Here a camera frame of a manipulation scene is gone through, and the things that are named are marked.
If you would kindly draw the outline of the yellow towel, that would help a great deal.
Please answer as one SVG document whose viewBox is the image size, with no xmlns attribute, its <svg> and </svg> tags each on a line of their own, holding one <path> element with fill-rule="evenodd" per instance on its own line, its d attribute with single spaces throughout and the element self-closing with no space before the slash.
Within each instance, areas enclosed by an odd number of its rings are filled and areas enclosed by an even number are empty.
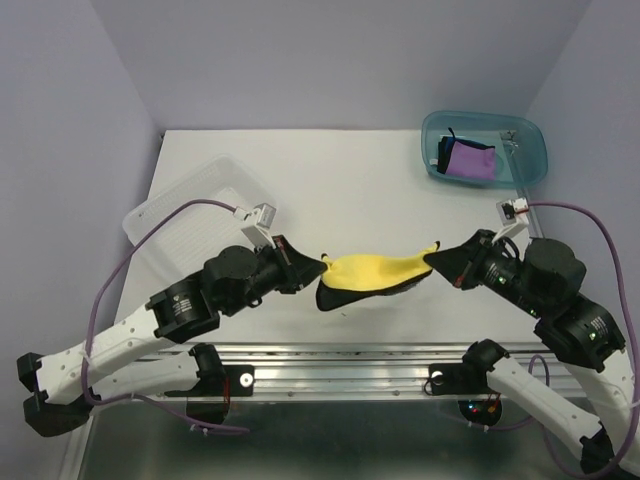
<svg viewBox="0 0 640 480">
<path fill-rule="evenodd" d="M 364 299 L 394 296 L 414 288 L 433 272 L 425 258 L 438 252 L 440 245 L 436 241 L 408 257 L 351 254 L 331 259 L 323 254 L 321 261 L 326 271 L 316 289 L 317 309 L 328 312 Z"/>
</svg>

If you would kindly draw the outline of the purple and grey towel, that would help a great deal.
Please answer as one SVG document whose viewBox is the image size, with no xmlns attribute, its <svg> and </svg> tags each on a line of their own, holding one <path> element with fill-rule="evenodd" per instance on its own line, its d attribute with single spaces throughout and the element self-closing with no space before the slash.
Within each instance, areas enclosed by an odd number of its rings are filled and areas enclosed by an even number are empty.
<svg viewBox="0 0 640 480">
<path fill-rule="evenodd" d="M 494 180 L 496 178 L 496 149 L 494 146 L 466 140 L 457 140 L 453 150 L 452 166 L 454 177 L 474 180 Z"/>
</svg>

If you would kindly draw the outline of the blue and black towel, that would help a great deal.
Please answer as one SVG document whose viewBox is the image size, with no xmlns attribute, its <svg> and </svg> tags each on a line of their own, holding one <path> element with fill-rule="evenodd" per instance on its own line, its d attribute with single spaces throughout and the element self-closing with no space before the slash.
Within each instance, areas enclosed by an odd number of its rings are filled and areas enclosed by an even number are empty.
<svg viewBox="0 0 640 480">
<path fill-rule="evenodd" d="M 437 145 L 438 156 L 436 161 L 436 169 L 440 174 L 452 175 L 454 171 L 451 169 L 453 150 L 457 143 L 457 137 L 452 128 L 448 128 L 448 135 L 443 136 Z"/>
</svg>

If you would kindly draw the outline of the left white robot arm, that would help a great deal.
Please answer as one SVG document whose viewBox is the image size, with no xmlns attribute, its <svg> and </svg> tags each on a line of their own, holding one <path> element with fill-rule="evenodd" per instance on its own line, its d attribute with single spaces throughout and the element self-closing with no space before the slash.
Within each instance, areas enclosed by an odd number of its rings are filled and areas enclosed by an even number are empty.
<svg viewBox="0 0 640 480">
<path fill-rule="evenodd" d="M 56 354 L 33 352 L 16 361 L 18 378 L 30 395 L 26 423 L 43 437 L 84 425 L 97 407 L 157 394 L 248 395 L 241 378 L 251 369 L 226 369 L 216 348 L 199 343 L 156 362 L 144 356 L 184 344 L 217 329 L 222 317 L 261 305 L 272 291 L 296 294 L 327 269 L 276 236 L 270 246 L 230 246 L 201 270 L 154 294 L 124 320 Z"/>
</svg>

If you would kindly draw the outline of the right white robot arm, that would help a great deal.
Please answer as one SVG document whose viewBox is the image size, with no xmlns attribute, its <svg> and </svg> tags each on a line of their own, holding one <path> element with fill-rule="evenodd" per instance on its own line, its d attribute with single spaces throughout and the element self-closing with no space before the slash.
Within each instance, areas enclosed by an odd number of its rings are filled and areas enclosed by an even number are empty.
<svg viewBox="0 0 640 480">
<path fill-rule="evenodd" d="M 480 397 L 501 395 L 560 440 L 584 475 L 638 478 L 630 354 L 612 315 L 582 294 L 586 267 L 571 248 L 535 238 L 519 255 L 511 240 L 479 230 L 460 246 L 426 254 L 425 261 L 455 288 L 485 287 L 534 319 L 549 362 L 533 373 L 521 355 L 484 339 L 459 362 L 431 364 L 425 393 L 466 398 L 462 413 L 484 427 L 495 416 Z"/>
</svg>

